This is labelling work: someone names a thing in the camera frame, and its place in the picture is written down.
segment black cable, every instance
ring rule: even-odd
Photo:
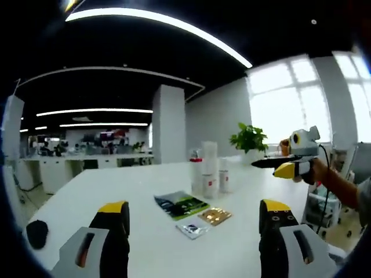
[[[330,169],[330,162],[329,162],[329,158],[327,156],[327,152],[326,152],[326,149],[324,146],[322,146],[321,144],[319,145],[323,151],[325,152],[325,155],[326,155],[326,161],[327,161],[327,168],[328,170]],[[326,207],[327,207],[327,201],[329,199],[329,193],[330,193],[330,190],[327,189],[327,193],[326,193],[326,200],[325,200],[325,206],[323,207],[323,211],[322,211],[322,215],[321,215],[321,220],[319,222],[319,225],[318,225],[318,228],[317,228],[317,231],[316,231],[316,234],[318,235],[319,233],[319,229],[321,228],[322,226],[322,222],[323,222],[323,219],[325,218],[325,214],[326,214]]]

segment booklet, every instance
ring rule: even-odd
[[[169,214],[175,221],[199,213],[210,206],[209,204],[186,194],[184,191],[155,196],[155,201],[160,208]]]

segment black ceiling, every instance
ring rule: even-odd
[[[254,67],[308,53],[324,56],[350,50],[342,11],[323,1],[160,1],[86,0],[76,11],[122,7],[144,9],[186,21],[225,42]],[[41,29],[13,63],[21,83],[50,71],[75,67],[134,68],[175,76],[205,87],[202,93],[236,80],[246,68],[229,54],[187,31],[147,19],[104,16],[70,22],[55,20]],[[75,108],[151,109],[160,84],[183,87],[186,98],[200,86],[143,73],[90,69],[60,72],[30,81],[17,91],[25,101],[22,128],[72,123],[72,116],[36,113]],[[117,122],[110,113],[94,121]],[[120,121],[151,121],[151,114],[120,114]]]

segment potted plant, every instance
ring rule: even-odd
[[[238,127],[240,132],[230,137],[230,143],[236,149],[241,149],[245,152],[242,155],[243,163],[251,164],[255,160],[262,159],[265,150],[268,149],[268,145],[263,144],[263,140],[267,138],[263,130],[252,125],[247,126],[244,123],[238,123]]]

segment office desk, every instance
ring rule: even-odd
[[[116,155],[70,155],[70,156],[36,156],[34,158],[20,159],[18,162],[20,186],[30,190],[42,182],[44,191],[55,194],[67,182],[82,172],[84,160],[97,160],[98,168],[114,168],[120,165],[122,159],[153,158],[148,153],[130,153]]]
[[[272,169],[230,164],[233,193],[209,200],[233,216],[190,240],[154,201],[154,195],[190,192],[190,165],[170,163],[84,171],[52,196],[32,217],[48,224],[46,245],[33,254],[46,269],[59,260],[59,248],[80,227],[89,226],[108,202],[127,200],[130,208],[128,277],[260,277],[260,200],[284,202],[301,221],[308,185],[272,176]]]

